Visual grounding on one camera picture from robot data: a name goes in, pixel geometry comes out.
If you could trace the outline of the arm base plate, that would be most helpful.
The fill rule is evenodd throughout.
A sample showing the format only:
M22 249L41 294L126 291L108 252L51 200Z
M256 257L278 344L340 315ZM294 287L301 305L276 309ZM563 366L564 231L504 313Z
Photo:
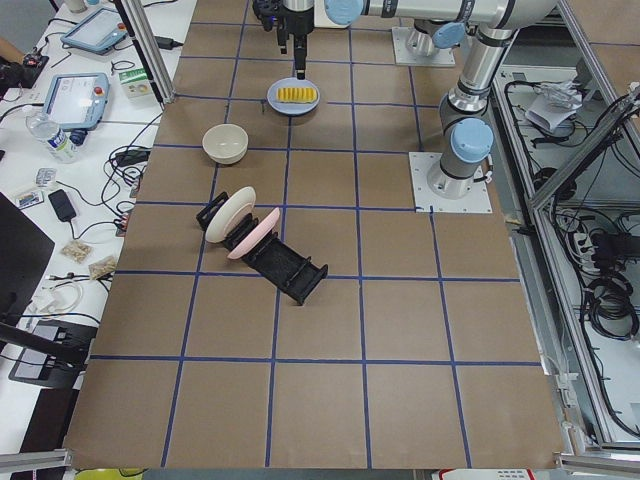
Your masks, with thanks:
M453 68L453 49L439 49L432 38L414 27L393 27L391 30L395 63L401 66Z
M488 181L480 165L470 178L448 177L439 152L410 152L414 208L421 213L491 214Z

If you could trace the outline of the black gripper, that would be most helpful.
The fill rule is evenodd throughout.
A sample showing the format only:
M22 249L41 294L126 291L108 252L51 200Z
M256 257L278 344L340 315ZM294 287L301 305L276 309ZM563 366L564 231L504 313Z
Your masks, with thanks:
M306 79L307 36L314 29L314 2L288 0L253 0L255 17L267 32L278 27L277 44L287 53L289 35L294 38L294 70L298 80Z

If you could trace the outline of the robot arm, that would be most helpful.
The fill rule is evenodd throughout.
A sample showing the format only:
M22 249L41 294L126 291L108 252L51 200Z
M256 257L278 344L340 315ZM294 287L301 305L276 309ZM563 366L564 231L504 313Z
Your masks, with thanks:
M481 115L498 67L518 31L543 19L556 5L555 1L327 1L325 12L341 25L372 15L477 26L457 84L440 103L446 147L427 175L435 194L457 200L470 190L477 167L493 145L493 131Z
M456 14L451 20L443 18L415 19L414 32L408 47L417 41L423 48L418 53L428 55L427 41L438 49L449 49L458 45L466 34L468 23L475 1L462 1L454 10ZM282 54L287 53L287 41L293 37L294 70L298 80L306 75L307 36L314 30L314 1L253 1L254 15L261 22L265 31L276 28L277 43ZM368 1L325 1L323 7L327 17L335 24L347 26L369 10Z

